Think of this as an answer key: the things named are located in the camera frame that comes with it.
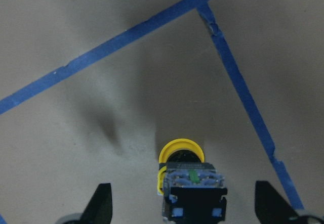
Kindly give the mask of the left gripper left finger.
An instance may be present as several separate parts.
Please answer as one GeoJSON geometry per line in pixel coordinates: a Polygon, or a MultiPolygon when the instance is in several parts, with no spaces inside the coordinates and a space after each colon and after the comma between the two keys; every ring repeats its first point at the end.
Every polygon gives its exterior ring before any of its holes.
{"type": "Polygon", "coordinates": [[[111,184],[99,184],[81,215],[81,223],[111,223],[111,184]]]}

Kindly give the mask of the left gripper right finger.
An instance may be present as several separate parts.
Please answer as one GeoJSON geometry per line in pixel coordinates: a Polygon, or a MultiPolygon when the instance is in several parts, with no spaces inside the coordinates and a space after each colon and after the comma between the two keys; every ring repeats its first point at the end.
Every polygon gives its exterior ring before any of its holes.
{"type": "Polygon", "coordinates": [[[299,223],[299,214],[268,181],[256,181],[254,209],[260,223],[299,223]]]}

